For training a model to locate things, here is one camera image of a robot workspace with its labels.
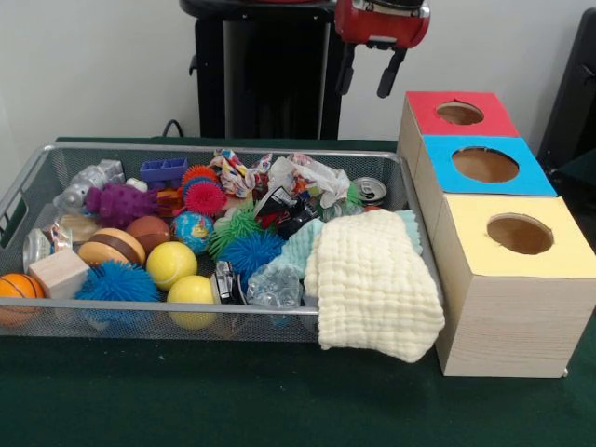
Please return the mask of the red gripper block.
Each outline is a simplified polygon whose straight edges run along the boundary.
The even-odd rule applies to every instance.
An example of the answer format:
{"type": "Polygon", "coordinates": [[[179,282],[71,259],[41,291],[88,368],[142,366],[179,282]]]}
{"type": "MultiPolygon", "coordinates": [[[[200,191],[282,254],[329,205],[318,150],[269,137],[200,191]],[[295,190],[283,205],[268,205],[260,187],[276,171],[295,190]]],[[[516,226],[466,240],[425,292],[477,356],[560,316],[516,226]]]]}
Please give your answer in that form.
{"type": "Polygon", "coordinates": [[[394,47],[376,92],[381,99],[388,97],[407,48],[416,47],[424,39],[429,24],[427,1],[337,1],[335,31],[345,44],[336,93],[346,95],[350,89],[357,45],[382,44],[394,47]]]}

